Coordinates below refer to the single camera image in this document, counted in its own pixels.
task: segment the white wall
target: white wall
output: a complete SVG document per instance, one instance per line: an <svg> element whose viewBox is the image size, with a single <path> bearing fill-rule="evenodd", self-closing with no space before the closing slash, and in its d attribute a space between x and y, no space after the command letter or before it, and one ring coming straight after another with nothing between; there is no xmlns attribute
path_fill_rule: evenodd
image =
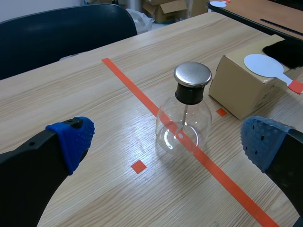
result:
<svg viewBox="0 0 303 227"><path fill-rule="evenodd" d="M0 0L0 22L32 13L71 6L82 0Z"/></svg>

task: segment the glass bottle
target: glass bottle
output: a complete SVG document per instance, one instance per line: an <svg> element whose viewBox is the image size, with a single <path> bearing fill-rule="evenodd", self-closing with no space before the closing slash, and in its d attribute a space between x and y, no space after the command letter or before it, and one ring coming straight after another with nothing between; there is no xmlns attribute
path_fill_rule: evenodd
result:
<svg viewBox="0 0 303 227"><path fill-rule="evenodd" d="M185 62L176 67L174 77L178 82L177 90L159 108L156 137L165 151L186 156L194 147L206 143L211 129L212 116L203 101L203 91L211 81L212 73L203 64ZM190 148L184 144L188 139L192 141Z"/></svg>

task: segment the orange tape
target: orange tape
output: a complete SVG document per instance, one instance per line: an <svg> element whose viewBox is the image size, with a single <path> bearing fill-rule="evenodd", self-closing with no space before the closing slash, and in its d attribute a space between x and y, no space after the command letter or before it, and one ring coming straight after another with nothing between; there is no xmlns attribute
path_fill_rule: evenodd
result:
<svg viewBox="0 0 303 227"><path fill-rule="evenodd" d="M303 83L293 80L290 85L288 85L288 88L300 95L303 91Z"/></svg>
<svg viewBox="0 0 303 227"><path fill-rule="evenodd" d="M136 161L134 164L131 165L131 168L133 168L133 170L139 174L140 172L142 172L144 169L146 169L146 165L141 161Z"/></svg>
<svg viewBox="0 0 303 227"><path fill-rule="evenodd" d="M226 112L225 110L223 110L222 108L218 109L216 112L217 112L221 117L224 117L224 116L227 114L227 112Z"/></svg>
<svg viewBox="0 0 303 227"><path fill-rule="evenodd" d="M131 92L155 115L158 107L108 58L102 60L107 67L130 89ZM264 212L232 179L223 172L195 143L178 129L164 112L159 112L159 118L169 130L176 135L186 149L214 176L214 178L247 210L249 214L264 227L278 227L277 223Z"/></svg>

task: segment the wooden table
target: wooden table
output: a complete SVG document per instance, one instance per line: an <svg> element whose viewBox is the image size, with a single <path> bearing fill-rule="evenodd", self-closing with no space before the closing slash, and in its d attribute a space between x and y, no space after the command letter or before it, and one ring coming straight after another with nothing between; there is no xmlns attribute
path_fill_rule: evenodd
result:
<svg viewBox="0 0 303 227"><path fill-rule="evenodd" d="M303 39L302 35L298 35L260 20L264 19L274 22L275 24L303 33L303 26L301 23L303 11L301 10L268 0L231 0L224 8L214 7L208 2L208 7L215 12L233 18L267 34L277 34L284 38L294 36Z"/></svg>
<svg viewBox="0 0 303 227"><path fill-rule="evenodd" d="M160 106L174 95L173 70L181 62L201 62L215 74L223 54L266 36L207 13L0 81L1 152L54 122L83 115L95 123L87 156L56 191L39 226L260 226L196 159L159 149L155 117L101 59L110 58ZM277 224L292 226L297 212L247 159L241 121L215 112L221 106L208 87L213 128L201 149ZM286 92L256 114L302 131L302 97ZM136 174L130 165L139 159L147 168Z"/></svg>

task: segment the white paddle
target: white paddle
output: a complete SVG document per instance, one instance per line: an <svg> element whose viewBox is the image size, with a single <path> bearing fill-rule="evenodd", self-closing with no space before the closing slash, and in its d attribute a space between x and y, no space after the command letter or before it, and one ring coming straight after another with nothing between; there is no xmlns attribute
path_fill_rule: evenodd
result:
<svg viewBox="0 0 303 227"><path fill-rule="evenodd" d="M212 6L215 6L215 7L225 7L227 3L229 3L230 1L211 1L210 4Z"/></svg>
<svg viewBox="0 0 303 227"><path fill-rule="evenodd" d="M278 78L284 81L294 92L302 93L301 87L303 89L303 84L285 75L283 66L277 60L267 55L256 53L247 55L244 58L244 63L250 71L263 77Z"/></svg>

